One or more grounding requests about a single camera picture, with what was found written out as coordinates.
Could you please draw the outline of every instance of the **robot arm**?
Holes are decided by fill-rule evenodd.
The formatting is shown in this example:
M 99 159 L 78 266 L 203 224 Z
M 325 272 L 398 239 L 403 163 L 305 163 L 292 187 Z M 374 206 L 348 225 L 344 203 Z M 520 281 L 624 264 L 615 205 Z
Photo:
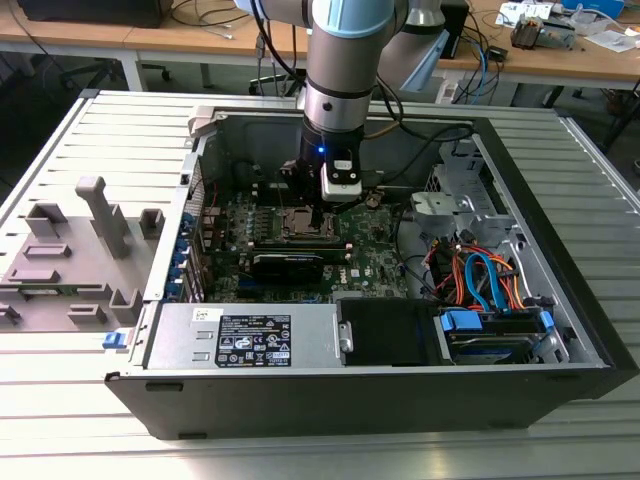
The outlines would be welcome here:
M 423 86 L 448 36 L 440 0 L 235 1 L 263 18 L 313 29 L 300 156 L 281 172 L 314 207 L 357 199 L 360 143 L 383 51 L 392 47 L 384 54 L 391 70 L 408 72 L 402 81 L 392 75 L 392 84 Z

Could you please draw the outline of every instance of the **green circuit board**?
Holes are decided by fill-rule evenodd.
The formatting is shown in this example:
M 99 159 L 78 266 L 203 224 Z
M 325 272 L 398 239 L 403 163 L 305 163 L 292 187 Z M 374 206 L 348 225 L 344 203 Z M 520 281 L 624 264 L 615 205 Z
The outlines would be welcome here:
M 393 222 L 389 205 L 381 205 L 375 210 L 359 205 L 339 216 L 330 216 L 327 222 L 331 227 L 323 230 L 322 235 L 339 238 L 352 248 L 347 255 L 343 251 L 337 254 L 341 262 L 325 262 L 319 283 L 271 285 L 248 290 L 241 288 L 240 272 L 243 261 L 252 254 L 250 242 L 281 238 L 286 215 L 280 207 L 256 206 L 247 195 L 233 197 L 224 209 L 226 244 L 223 249 L 210 252 L 214 287 L 208 301 L 329 303 L 340 292 L 364 297 L 404 298 L 407 295 L 406 281 L 390 241 Z

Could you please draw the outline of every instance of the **table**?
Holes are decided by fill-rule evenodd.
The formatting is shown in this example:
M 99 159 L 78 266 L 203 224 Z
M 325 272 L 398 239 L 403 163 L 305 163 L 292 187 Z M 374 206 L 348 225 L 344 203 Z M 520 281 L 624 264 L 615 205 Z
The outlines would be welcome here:
M 224 106 L 229 99 L 108 91 L 79 99 L 0 208 L 0 273 L 21 251 L 28 227 L 20 215 L 34 201 L 56 202 L 67 215 L 88 214 L 74 193 L 77 179 L 88 172 L 117 187 L 105 193 L 126 216 L 137 217 L 144 208 L 169 208 L 171 186 L 179 181 L 189 149 L 172 148 L 168 155 L 148 145 L 159 138 L 182 144 L 194 106 Z M 294 102 L 253 101 L 281 108 Z M 640 361 L 640 280 L 631 267 L 640 259 L 640 199 L 575 123 L 541 109 L 406 108 L 433 115 L 473 108 L 491 119 L 571 255 L 590 271 L 591 288 Z M 372 109 L 385 111 L 380 102 Z M 611 265 L 619 265 L 615 278 L 624 276 L 624 283 L 607 276 Z M 630 480 L 640 475 L 640 378 L 602 400 L 572 402 L 526 431 L 163 442 L 150 437 L 102 384 L 105 371 L 126 361 L 126 355 L 119 360 L 118 354 L 105 354 L 103 338 L 96 333 L 0 334 L 4 471 L 19 469 L 29 479 L 84 479 L 90 472 L 96 480 L 113 479 L 114 465 L 127 472 L 126 478 L 129 472 L 144 472 L 149 478 L 180 480 Z
M 28 36 L 16 25 L 6 2 L 0 0 L 0 51 L 41 53 Z M 622 54 L 610 52 L 584 39 L 579 39 L 573 51 L 537 49 L 516 50 L 511 47 L 508 28 L 496 30 L 496 13 L 500 1 L 474 0 L 474 11 L 480 30 L 487 37 L 496 36 L 494 43 L 507 48 L 509 57 L 501 80 L 516 83 L 567 85 L 574 87 L 615 88 L 631 90 L 640 77 L 640 56 L 637 51 Z M 218 0 L 200 0 L 201 10 L 219 5 Z M 30 22 L 20 8 L 14 6 L 21 23 L 54 55 L 114 58 L 122 62 L 129 88 L 146 89 L 141 75 L 142 61 L 171 61 L 200 64 L 255 65 L 255 38 L 257 29 L 247 19 L 238 22 L 231 33 L 234 40 L 227 40 L 197 27 L 180 25 L 168 18 L 159 29 L 131 28 L 109 25 L 83 25 L 70 23 Z M 180 12 L 181 18 L 195 22 L 193 11 Z M 626 12 L 621 21 L 640 23 L 640 15 Z M 283 57 L 293 54 L 291 30 L 287 25 L 274 22 L 272 25 L 275 44 Z M 300 65 L 304 66 L 307 37 L 298 29 Z M 435 76 L 445 79 L 439 99 L 450 101 L 445 87 L 468 78 L 478 66 L 471 48 L 464 42 L 453 60 L 440 60 Z

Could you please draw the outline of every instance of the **gray plastic peg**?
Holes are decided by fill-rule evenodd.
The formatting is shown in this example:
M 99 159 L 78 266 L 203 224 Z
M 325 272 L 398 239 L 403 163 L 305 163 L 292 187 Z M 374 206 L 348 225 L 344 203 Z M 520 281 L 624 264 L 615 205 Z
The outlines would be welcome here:
M 99 231 L 113 258 L 124 258 L 129 248 L 124 242 L 121 229 L 113 218 L 111 207 L 104 196 L 106 183 L 102 177 L 81 177 L 76 185 L 76 194 L 87 202 Z

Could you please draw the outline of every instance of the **motherboard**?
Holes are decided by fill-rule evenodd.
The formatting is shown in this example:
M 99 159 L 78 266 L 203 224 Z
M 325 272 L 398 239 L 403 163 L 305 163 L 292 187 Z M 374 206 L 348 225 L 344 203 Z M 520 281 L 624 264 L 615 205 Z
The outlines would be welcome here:
M 205 216 L 214 303 L 333 303 L 406 298 L 392 241 L 393 205 L 358 205 L 311 225 L 304 206 L 268 205 L 255 192 L 222 198 Z

